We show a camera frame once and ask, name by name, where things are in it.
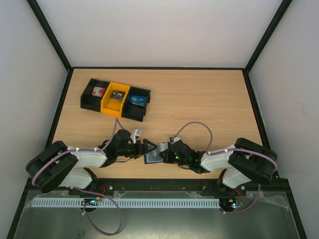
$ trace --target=orange component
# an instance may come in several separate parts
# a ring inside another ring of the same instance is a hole
[[[111,94],[114,90],[125,92],[125,95],[122,101],[111,98]],[[126,96],[128,95],[129,90],[130,90],[130,86],[111,82],[109,86],[107,87],[106,92],[101,100],[101,112],[121,117],[123,104],[125,102],[125,99],[126,99]]]

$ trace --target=white wall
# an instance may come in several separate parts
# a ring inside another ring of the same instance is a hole
[[[293,1],[250,74],[310,239],[319,234],[318,12],[319,1]]]
[[[27,162],[40,153],[66,77],[25,0],[0,7],[0,238],[6,238],[27,179]]]
[[[245,67],[281,0],[38,0],[72,66]]]

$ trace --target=wooden tabletop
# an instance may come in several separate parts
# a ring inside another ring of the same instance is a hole
[[[53,141],[73,147],[96,147],[109,139],[115,117],[80,108],[80,96],[91,78],[151,90],[151,102],[143,122],[119,118],[128,131],[142,129],[141,139],[153,143],[169,137],[189,121],[200,121],[213,132],[210,150],[244,137],[261,144],[243,74],[239,70],[113,70],[75,69]],[[205,150],[210,136],[206,128],[192,124],[179,135],[195,151]],[[218,169],[206,174],[175,164],[144,164],[144,158],[92,168],[100,178],[218,178]]]

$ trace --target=black frame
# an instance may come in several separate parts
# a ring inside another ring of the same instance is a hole
[[[270,22],[267,30],[265,31],[263,37],[261,38],[259,44],[257,45],[253,55],[251,56],[247,66],[245,68],[206,68],[206,67],[72,67],[66,58],[57,38],[55,37],[48,21],[46,20],[39,4],[36,0],[27,0],[29,3],[34,15],[38,19],[40,25],[42,26],[44,32],[49,38],[52,46],[54,47],[57,55],[59,56],[61,62],[63,63],[68,74],[64,83],[62,94],[54,115],[52,126],[49,132],[48,139],[46,141],[45,147],[48,147],[52,144],[54,134],[57,128],[57,124],[61,115],[65,97],[68,91],[68,87],[71,81],[71,77],[74,69],[162,69],[162,70],[241,70],[245,79],[247,91],[255,115],[256,123],[260,133],[260,137],[264,146],[271,148],[268,136],[265,130],[264,122],[259,110],[259,106],[256,100],[254,89],[249,78],[249,72],[256,63],[258,57],[275,31],[280,20],[284,16],[288,7],[290,6],[292,0],[283,0],[279,6],[276,14],[274,15],[272,21]],[[217,198],[227,198],[227,196],[222,196],[216,191],[211,185],[216,185],[217,179],[100,179],[104,185],[109,185],[113,187],[113,191],[119,189],[121,191],[124,187],[126,191],[201,191],[203,195],[215,196]],[[247,191],[256,191],[256,183],[247,183],[245,184]],[[24,188],[21,200],[19,202],[17,211],[15,213],[14,219],[11,224],[7,239],[12,239],[14,237],[20,215],[22,213],[27,194],[29,190],[38,190],[37,187],[32,186],[31,179],[27,180],[26,186]],[[273,175],[273,180],[270,185],[263,185],[263,191],[285,191],[289,201],[290,208],[292,209],[293,216],[296,222],[296,226],[300,235],[300,238],[306,239],[306,233],[301,222],[298,209],[287,179],[282,179],[279,177],[278,172]]]

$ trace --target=robotic hand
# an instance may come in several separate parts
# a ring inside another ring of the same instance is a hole
[[[199,174],[225,168],[217,181],[219,191],[225,194],[250,181],[269,184],[277,170],[277,154],[245,138],[211,152],[195,152],[179,138],[171,138],[171,142],[169,149],[159,153],[164,163],[176,163]]]
[[[33,185],[38,186],[42,193],[57,187],[94,190],[93,179],[96,176],[86,167],[107,167],[118,156],[138,158],[156,149],[157,146],[147,139],[143,142],[137,140],[140,135],[140,129],[132,134],[120,129],[110,142],[105,140],[94,149],[73,148],[57,141],[31,160],[25,169],[33,178]]]

